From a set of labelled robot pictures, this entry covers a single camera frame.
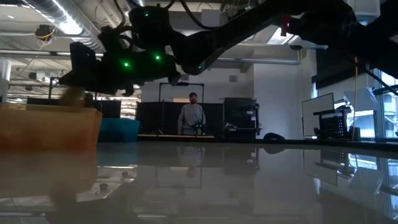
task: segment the gray sweatshirt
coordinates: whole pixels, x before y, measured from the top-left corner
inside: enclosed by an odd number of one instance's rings
[[[194,125],[196,121],[203,120],[206,124],[206,116],[203,108],[197,103],[190,103],[184,105],[181,109],[180,116],[178,117],[178,133],[181,134],[182,129],[192,129],[190,126]]]

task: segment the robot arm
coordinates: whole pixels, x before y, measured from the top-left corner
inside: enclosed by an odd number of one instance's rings
[[[284,32],[298,35],[303,40],[357,55],[398,78],[398,68],[394,66],[398,60],[395,53],[398,44],[372,34],[356,20],[352,8],[341,0],[266,0],[220,27],[203,26],[194,18],[185,1],[180,1],[194,22],[207,30],[189,36],[174,31],[168,12],[174,0],[165,8],[140,7],[130,0],[136,5],[129,13],[132,26],[124,25],[125,17],[121,12],[123,22],[117,28],[102,28],[98,38],[106,52],[101,61],[95,59],[95,53],[88,47],[72,43],[72,71],[60,79],[60,84],[83,86],[90,91],[108,94],[128,89],[127,95],[132,94],[129,88],[132,84],[158,78],[167,77],[174,85],[180,78],[175,64],[187,74],[198,75],[226,50],[269,25],[282,26]],[[296,15],[302,16],[299,19],[291,17]],[[121,35],[127,30],[131,31],[132,38]],[[121,39],[129,42],[129,47],[124,47]],[[133,52],[133,45],[144,51]],[[165,53],[168,45],[173,55]]]

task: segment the reflective table surface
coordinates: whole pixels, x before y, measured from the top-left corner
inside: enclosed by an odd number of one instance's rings
[[[0,223],[395,223],[398,154],[331,146],[99,143],[2,152]]]

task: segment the blue container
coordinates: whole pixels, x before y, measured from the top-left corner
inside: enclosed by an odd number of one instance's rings
[[[139,121],[124,118],[103,118],[98,142],[135,142]]]

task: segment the yellow cable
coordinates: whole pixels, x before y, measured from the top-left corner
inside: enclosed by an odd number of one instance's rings
[[[37,36],[37,35],[35,35],[37,38],[40,38],[40,39],[43,39],[43,38],[47,38],[47,37],[50,37],[53,33],[55,32],[55,29],[54,30],[52,30],[52,32],[51,32],[51,34],[47,34],[47,35],[44,35],[44,36]]]
[[[353,118],[353,141],[354,141],[354,135],[355,135],[355,112],[356,112],[356,89],[357,89],[357,84],[356,81],[358,79],[358,58],[355,57],[355,92],[354,92],[354,118]]]

